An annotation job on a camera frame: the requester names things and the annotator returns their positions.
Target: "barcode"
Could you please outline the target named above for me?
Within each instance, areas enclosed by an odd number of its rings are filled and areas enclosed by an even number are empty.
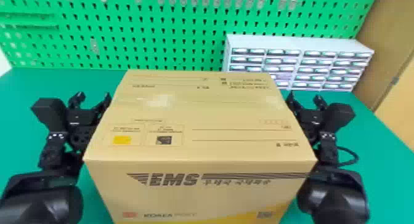
[[[271,218],[273,216],[272,211],[259,211],[258,212],[258,218]]]

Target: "black cable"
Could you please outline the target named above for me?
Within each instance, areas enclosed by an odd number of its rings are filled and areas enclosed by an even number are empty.
[[[338,167],[342,167],[342,166],[350,166],[351,164],[355,164],[356,162],[358,162],[358,161],[359,161],[359,156],[358,156],[358,154],[356,154],[355,152],[351,151],[349,148],[339,147],[339,146],[338,146],[338,149],[339,149],[339,150],[342,150],[342,151],[345,151],[345,152],[347,152],[347,153],[351,154],[351,155],[354,157],[352,160],[349,160],[349,161],[345,161],[345,162],[339,163],[339,164],[338,164]]]

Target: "yellow square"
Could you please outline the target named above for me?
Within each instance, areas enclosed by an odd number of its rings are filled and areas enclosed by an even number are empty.
[[[116,135],[113,137],[112,143],[114,145],[130,145],[131,137],[128,135]]]

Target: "ems logo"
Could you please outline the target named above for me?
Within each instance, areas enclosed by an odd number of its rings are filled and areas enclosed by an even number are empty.
[[[269,185],[276,179],[306,178],[307,173],[263,173],[263,174],[128,174],[147,186],[192,186],[198,182],[205,186]]]

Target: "cardboard box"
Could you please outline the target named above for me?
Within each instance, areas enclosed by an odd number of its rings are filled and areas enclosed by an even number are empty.
[[[277,223],[316,158],[264,73],[128,71],[84,155],[115,223]]]

